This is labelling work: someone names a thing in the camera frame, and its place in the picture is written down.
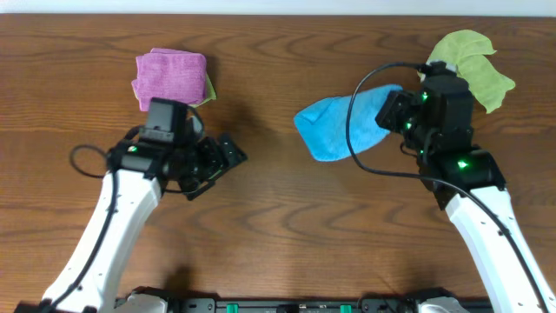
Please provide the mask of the blue microfiber cloth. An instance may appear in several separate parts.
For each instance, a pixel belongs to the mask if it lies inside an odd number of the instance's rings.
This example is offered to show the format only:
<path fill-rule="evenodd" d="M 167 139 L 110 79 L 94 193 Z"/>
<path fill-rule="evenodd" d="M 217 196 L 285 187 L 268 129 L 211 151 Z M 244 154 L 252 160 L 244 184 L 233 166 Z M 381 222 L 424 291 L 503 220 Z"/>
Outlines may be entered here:
<path fill-rule="evenodd" d="M 389 131 L 375 122 L 387 96 L 401 90 L 387 84 L 350 96 L 328 97 L 309 105 L 294 117 L 294 124 L 311 156 L 319 162 L 335 162 L 380 143 Z"/>

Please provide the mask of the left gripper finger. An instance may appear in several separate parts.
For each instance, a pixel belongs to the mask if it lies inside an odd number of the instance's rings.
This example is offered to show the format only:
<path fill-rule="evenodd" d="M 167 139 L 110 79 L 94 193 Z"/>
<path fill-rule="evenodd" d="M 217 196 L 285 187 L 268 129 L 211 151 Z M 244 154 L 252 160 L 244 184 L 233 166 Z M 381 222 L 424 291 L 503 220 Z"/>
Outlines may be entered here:
<path fill-rule="evenodd" d="M 214 174 L 209 180 L 207 180 L 206 182 L 203 182 L 198 188 L 196 188 L 193 191 L 188 191 L 185 193 L 186 198 L 189 201 L 193 201 L 195 200 L 197 197 L 199 197 L 201 194 L 203 194 L 204 192 L 208 191 L 209 189 L 211 189 L 212 187 L 215 186 L 216 181 L 224 175 L 223 171 L 219 171 L 218 173 Z"/>
<path fill-rule="evenodd" d="M 248 159 L 247 154 L 234 142 L 230 134 L 221 134 L 216 142 L 220 171 L 233 169 Z"/>

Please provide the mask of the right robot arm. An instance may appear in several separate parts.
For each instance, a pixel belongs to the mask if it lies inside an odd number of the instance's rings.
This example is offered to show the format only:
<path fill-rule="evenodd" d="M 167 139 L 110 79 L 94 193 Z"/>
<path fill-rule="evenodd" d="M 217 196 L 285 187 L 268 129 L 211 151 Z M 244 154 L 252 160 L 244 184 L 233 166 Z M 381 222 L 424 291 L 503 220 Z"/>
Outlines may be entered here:
<path fill-rule="evenodd" d="M 553 312 L 555 295 L 523 237 L 506 180 L 473 143 L 473 95 L 457 76 L 397 90 L 375 118 L 417 154 L 420 179 L 469 249 L 496 312 Z"/>

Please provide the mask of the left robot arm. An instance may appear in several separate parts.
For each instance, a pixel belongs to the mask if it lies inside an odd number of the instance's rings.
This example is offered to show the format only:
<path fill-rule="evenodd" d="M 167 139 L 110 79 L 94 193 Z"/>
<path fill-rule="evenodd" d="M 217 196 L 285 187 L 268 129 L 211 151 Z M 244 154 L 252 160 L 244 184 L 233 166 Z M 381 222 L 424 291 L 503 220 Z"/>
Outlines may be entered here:
<path fill-rule="evenodd" d="M 202 134 L 203 123 L 147 123 L 104 153 L 107 172 L 94 212 L 72 256 L 39 303 L 18 312 L 116 312 L 123 270 L 146 220 L 176 182 L 189 201 L 246 161 L 230 136 Z"/>

